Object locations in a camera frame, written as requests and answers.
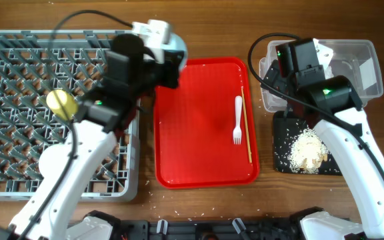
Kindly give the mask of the grey plastic dishwasher rack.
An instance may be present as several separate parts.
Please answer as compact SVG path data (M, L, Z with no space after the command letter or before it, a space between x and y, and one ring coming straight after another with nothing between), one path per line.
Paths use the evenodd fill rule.
M43 180L39 157L69 128L47 107L50 91L74 98L101 80L116 30L0 30L0 201L28 200Z

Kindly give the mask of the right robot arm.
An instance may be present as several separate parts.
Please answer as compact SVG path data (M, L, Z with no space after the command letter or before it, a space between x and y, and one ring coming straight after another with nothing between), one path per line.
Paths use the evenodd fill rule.
M302 211L302 239L384 239L384 156L370 130L361 98L343 75L329 77L331 50L316 39L277 45L276 60L259 79L262 88L287 100L296 116L327 146L355 200L361 223Z

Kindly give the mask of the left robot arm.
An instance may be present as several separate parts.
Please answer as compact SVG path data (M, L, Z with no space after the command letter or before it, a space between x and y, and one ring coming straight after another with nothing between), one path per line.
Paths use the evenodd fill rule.
M102 81L75 110L66 99L55 98L69 135L41 154L43 182L9 226L0 227L0 239L122 238L121 222L112 215L92 211L75 225L70 218L97 166L134 119L139 98L157 86L178 86L187 47L173 33L127 33L114 38L106 56Z

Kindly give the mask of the light blue bowl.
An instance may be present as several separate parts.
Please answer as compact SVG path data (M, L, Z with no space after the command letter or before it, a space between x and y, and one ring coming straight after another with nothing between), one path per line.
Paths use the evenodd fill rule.
M172 50L180 51L183 54L182 60L179 65L179 71L182 72L182 70L184 70L186 66L187 58L188 58L188 50L187 50L186 43L180 36L176 35L175 33L172 33L170 38L170 46Z

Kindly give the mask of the wooden chopstick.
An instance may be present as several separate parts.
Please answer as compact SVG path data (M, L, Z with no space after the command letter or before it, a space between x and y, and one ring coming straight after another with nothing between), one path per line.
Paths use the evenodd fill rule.
M243 115L244 115L244 122L245 122L245 136L246 136L246 143L247 143L247 153L248 153L249 163L252 164L253 160L252 160L252 152L251 152L251 146L250 146L250 140L249 140L247 110L246 110L245 94L244 94L243 87L241 87L241 96L242 96Z

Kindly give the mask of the leftover rice food waste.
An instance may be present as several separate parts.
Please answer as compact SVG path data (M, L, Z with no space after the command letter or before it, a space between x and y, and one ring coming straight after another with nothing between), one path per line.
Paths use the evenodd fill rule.
M321 164L328 160L329 150L313 129L306 128L291 145L288 156L293 173L318 174Z

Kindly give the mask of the white plastic fork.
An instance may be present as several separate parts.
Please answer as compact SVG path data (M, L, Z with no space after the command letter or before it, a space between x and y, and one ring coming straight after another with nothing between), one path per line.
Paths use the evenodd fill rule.
M233 130L233 142L235 145L241 144L241 113L242 113L242 96L235 97L235 128Z

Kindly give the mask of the yellow plastic cup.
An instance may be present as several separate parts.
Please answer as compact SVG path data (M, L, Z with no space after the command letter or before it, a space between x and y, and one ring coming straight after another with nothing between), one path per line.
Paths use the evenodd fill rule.
M75 98L62 89L52 90L46 97L48 108L64 121L72 120L78 111L78 103Z

